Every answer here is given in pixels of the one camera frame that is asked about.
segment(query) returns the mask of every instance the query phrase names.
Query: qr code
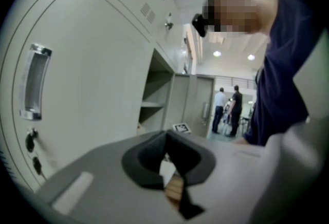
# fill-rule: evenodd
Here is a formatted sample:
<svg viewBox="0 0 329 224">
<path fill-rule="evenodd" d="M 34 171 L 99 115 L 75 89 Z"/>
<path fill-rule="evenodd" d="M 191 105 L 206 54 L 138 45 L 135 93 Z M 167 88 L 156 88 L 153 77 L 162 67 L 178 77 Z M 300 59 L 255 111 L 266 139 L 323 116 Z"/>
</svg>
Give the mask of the qr code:
<svg viewBox="0 0 329 224">
<path fill-rule="evenodd" d="M 191 130 L 186 123 L 173 124 L 173 129 L 180 133 L 190 134 Z"/>
</svg>

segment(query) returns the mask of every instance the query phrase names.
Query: man in white shirt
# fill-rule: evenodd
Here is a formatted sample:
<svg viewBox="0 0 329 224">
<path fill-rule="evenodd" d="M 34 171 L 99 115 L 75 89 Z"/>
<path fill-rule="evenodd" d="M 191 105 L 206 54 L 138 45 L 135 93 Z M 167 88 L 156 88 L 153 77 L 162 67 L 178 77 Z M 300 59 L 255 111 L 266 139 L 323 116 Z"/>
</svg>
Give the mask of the man in white shirt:
<svg viewBox="0 0 329 224">
<path fill-rule="evenodd" d="M 220 123 L 220 120 L 223 115 L 223 109 L 225 105 L 225 94 L 224 94 L 224 88 L 220 88 L 220 91 L 216 93 L 215 95 L 215 104 L 216 104 L 216 111 L 215 111 L 215 117 L 214 121 L 212 123 L 212 131 L 215 134 L 219 134 L 218 125 Z"/>
</svg>

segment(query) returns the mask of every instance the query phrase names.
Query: metal railing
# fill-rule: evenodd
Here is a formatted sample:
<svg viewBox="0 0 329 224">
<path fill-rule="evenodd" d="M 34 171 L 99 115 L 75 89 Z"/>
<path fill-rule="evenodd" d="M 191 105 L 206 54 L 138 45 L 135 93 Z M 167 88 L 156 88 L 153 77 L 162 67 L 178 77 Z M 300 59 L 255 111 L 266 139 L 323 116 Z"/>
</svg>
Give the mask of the metal railing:
<svg viewBox="0 0 329 224">
<path fill-rule="evenodd" d="M 239 88 L 253 89 L 253 90 L 257 89 L 256 82 L 253 80 L 227 77 L 227 76 L 215 76 L 215 84 L 222 86 L 232 86 L 232 87 L 238 85 Z"/>
</svg>

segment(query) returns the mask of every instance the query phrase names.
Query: black pants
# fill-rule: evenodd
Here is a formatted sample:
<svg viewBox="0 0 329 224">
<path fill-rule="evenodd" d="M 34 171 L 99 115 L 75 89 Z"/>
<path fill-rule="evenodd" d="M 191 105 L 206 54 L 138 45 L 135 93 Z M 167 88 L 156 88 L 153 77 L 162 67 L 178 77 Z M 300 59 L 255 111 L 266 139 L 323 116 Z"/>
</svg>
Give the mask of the black pants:
<svg viewBox="0 0 329 224">
<path fill-rule="evenodd" d="M 231 114 L 231 124 L 232 124 L 232 131 L 230 133 L 231 136 L 236 135 L 236 131 L 239 126 L 240 114 L 241 113 L 238 113 L 238 112 L 234 112 Z"/>
<path fill-rule="evenodd" d="M 223 107 L 216 106 L 214 121 L 212 122 L 212 131 L 216 132 L 218 130 L 218 125 L 221 121 L 223 115 Z"/>
</svg>

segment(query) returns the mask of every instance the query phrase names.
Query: neck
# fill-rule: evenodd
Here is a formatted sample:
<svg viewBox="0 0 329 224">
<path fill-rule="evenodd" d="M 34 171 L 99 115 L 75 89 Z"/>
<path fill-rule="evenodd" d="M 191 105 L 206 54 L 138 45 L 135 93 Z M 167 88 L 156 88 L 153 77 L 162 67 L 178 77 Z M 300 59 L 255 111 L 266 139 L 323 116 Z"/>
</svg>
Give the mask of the neck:
<svg viewBox="0 0 329 224">
<path fill-rule="evenodd" d="M 255 0 L 257 9 L 257 29 L 269 36 L 274 20 L 278 13 L 278 0 Z"/>
</svg>

